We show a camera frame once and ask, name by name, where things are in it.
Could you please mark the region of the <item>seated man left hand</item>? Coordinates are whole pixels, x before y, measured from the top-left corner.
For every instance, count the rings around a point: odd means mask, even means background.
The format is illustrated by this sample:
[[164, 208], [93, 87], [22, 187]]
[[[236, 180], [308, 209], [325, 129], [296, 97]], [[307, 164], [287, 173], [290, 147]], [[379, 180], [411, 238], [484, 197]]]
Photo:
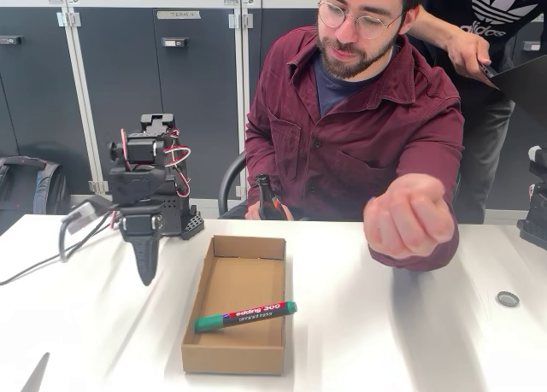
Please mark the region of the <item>seated man left hand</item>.
[[455, 221], [433, 176], [405, 174], [363, 209], [364, 234], [371, 250], [396, 260], [426, 257], [451, 240]]

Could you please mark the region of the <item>standing person right hand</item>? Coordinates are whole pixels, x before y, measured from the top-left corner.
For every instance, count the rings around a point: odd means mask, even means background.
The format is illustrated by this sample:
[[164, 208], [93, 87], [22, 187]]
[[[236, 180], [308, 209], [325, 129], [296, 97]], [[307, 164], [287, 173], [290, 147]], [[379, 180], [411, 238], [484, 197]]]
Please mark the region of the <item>standing person right hand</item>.
[[482, 75], [480, 65], [491, 63], [489, 48], [490, 45], [483, 38], [465, 33], [450, 39], [446, 50], [459, 74], [479, 77]]

